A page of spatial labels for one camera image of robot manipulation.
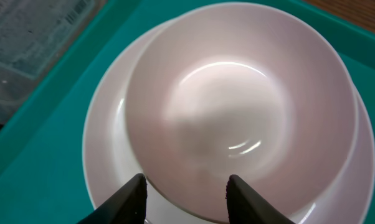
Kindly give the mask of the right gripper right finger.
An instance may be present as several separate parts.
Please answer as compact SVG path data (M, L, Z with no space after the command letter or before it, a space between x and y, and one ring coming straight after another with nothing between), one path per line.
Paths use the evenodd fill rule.
M229 177L226 200L230 224L294 224L238 175Z

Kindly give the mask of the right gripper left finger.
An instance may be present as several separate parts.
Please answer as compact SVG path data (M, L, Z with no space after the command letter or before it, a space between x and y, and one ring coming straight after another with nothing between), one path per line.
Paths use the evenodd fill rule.
M146 178L136 174L78 224L144 224L147 197Z

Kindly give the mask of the pink small bowl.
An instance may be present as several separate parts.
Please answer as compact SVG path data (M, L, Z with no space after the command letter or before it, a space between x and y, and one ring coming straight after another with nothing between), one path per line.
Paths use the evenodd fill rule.
M358 119L330 43L289 13L243 2L195 9L158 32L125 98L128 138L153 187L218 222L232 174L286 215L314 201L348 165Z

